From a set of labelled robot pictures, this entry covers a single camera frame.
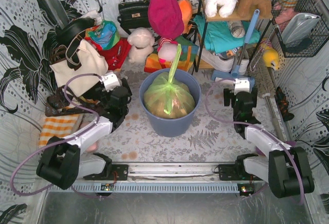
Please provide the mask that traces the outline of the green trash bag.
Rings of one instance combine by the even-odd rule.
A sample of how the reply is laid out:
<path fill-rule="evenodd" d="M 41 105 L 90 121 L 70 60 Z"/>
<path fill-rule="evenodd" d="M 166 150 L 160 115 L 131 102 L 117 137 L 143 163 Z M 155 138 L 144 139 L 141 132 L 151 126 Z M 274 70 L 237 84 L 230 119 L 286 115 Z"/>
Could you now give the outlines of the green trash bag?
<path fill-rule="evenodd" d="M 188 86 L 174 77 L 180 54 L 181 45 L 178 44 L 170 70 L 160 73 L 143 94 L 145 108 L 159 118 L 182 118 L 195 108 L 195 101 Z"/>

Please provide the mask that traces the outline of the blue trash bin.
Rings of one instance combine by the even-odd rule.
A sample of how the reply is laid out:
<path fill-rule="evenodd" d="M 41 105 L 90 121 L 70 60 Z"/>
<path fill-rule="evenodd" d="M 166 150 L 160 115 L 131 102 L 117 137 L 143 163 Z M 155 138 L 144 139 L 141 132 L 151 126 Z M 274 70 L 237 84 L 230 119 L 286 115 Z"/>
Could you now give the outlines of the blue trash bin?
<path fill-rule="evenodd" d="M 141 83 L 141 86 L 139 88 L 139 101 L 141 103 L 141 106 L 143 110 L 145 111 L 150 125 L 153 128 L 153 130 L 160 136 L 164 137 L 178 137 L 182 134 L 184 134 L 188 128 L 190 127 L 192 120 L 194 118 L 194 114 L 197 111 L 197 109 L 200 107 L 202 103 L 202 92 L 201 87 L 197 81 L 197 79 L 191 75 L 190 73 L 183 71 L 183 70 L 176 70 L 174 78 L 180 82 L 183 82 L 186 84 L 189 88 L 190 94 L 192 95 L 194 101 L 195 101 L 195 108 L 186 116 L 178 119 L 164 119 L 157 117 L 153 114 L 151 114 L 145 107 L 144 101 L 143 101 L 143 95 L 149 88 L 149 86 L 153 83 L 155 78 L 163 73 L 163 72 L 169 72 L 168 68 L 161 69 L 158 71 L 155 71 L 149 76 L 147 76 L 143 82 Z"/>

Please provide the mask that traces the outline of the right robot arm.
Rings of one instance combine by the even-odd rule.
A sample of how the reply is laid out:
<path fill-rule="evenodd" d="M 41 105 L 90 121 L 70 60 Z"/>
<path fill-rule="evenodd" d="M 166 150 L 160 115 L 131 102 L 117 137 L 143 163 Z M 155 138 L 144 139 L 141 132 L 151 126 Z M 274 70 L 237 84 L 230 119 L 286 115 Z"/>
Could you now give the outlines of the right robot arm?
<path fill-rule="evenodd" d="M 233 164 L 218 165 L 220 180 L 263 180 L 277 198 L 304 195 L 315 189 L 306 151 L 293 147 L 261 127 L 253 115 L 257 105 L 257 89 L 237 94 L 225 88 L 224 105 L 233 109 L 235 131 L 252 142 L 261 154 L 237 156 Z"/>

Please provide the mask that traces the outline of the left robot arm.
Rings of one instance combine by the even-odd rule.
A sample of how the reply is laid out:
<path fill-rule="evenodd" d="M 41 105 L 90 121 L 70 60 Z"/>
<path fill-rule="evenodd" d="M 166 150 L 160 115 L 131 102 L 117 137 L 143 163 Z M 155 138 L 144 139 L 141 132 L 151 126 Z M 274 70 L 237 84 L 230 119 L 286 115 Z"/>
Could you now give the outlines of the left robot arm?
<path fill-rule="evenodd" d="M 36 168 L 36 174 L 48 182 L 66 190 L 80 178 L 85 180 L 116 180 L 118 171 L 111 158 L 93 152 L 89 147 L 99 139 L 114 132 L 128 114 L 132 92 L 127 79 L 122 78 L 115 87 L 101 99 L 104 110 L 84 128 L 64 138 L 51 137 Z"/>

